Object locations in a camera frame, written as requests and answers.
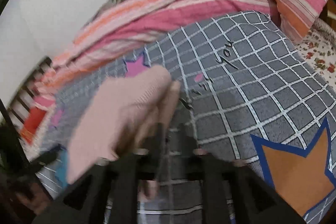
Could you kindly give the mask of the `pink knitted sweater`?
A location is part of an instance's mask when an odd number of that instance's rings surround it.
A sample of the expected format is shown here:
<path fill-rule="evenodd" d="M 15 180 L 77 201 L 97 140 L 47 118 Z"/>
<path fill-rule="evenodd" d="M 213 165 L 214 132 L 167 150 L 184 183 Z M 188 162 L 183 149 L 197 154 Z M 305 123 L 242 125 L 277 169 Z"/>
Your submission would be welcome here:
<path fill-rule="evenodd" d="M 68 142 L 68 184 L 98 159 L 114 161 L 138 149 L 159 124 L 167 131 L 180 89 L 180 82 L 160 65 L 135 76 L 107 78 Z"/>

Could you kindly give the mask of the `red pillow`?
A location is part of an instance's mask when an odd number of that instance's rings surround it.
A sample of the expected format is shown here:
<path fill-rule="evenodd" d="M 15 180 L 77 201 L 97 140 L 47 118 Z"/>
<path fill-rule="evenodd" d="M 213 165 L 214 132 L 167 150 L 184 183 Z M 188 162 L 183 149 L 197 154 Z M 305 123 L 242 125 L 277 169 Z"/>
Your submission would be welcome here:
<path fill-rule="evenodd" d="M 32 144 L 36 131 L 44 119 L 46 113 L 46 110 L 40 109 L 36 106 L 30 109 L 29 115 L 20 131 L 20 136 L 26 141 L 26 143 Z"/>

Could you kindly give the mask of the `dark wooden headboard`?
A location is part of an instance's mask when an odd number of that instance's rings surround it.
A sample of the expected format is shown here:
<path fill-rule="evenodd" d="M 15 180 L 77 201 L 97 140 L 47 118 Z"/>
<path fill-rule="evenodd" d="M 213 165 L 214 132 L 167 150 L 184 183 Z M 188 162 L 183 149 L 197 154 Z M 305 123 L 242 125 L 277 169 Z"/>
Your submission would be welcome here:
<path fill-rule="evenodd" d="M 19 84 L 9 103 L 4 105 L 1 101 L 1 124 L 15 130 L 18 136 L 37 96 L 34 82 L 45 74 L 51 63 L 50 57 L 43 57 Z"/>

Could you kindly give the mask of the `grey checked star bedsheet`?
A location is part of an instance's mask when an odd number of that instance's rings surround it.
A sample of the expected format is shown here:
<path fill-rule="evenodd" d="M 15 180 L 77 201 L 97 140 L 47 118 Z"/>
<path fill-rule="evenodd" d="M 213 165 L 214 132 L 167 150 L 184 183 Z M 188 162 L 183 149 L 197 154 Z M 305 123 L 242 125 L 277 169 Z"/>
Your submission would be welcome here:
<path fill-rule="evenodd" d="M 335 92 L 299 56 L 267 15 L 240 12 L 196 22 L 66 85 L 56 97 L 63 111 L 46 131 L 41 150 L 67 145 L 94 94 L 108 77 L 124 76 L 136 61 L 164 66 L 182 84 L 170 125 L 158 201 L 141 206 L 141 223 L 200 223 L 195 184 L 179 175 L 175 130 L 180 123 L 218 157 L 247 160 L 261 173 L 252 135 L 298 148 L 310 146 L 324 119 L 335 131 Z"/>

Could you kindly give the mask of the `floral white bedsheet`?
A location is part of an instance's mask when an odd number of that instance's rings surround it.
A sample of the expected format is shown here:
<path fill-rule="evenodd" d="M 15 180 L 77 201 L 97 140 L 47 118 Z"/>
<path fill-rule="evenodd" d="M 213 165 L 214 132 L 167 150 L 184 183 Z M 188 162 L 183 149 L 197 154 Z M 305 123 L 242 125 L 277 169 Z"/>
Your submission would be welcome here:
<path fill-rule="evenodd" d="M 317 19 L 302 42 L 295 45 L 300 56 L 335 90 L 335 30 Z"/>

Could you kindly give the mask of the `pink orange striped duvet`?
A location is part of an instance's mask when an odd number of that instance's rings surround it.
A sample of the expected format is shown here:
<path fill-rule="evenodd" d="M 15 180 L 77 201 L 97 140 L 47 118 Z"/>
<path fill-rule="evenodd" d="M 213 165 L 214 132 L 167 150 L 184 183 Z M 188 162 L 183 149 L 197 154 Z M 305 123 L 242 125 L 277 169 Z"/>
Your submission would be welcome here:
<path fill-rule="evenodd" d="M 55 57 L 35 89 L 36 106 L 46 110 L 55 93 L 91 71 L 166 32 L 199 20 L 239 11 L 268 14 L 293 42 L 300 42 L 319 17 L 327 0 L 126 0 L 96 15 L 72 45 Z"/>

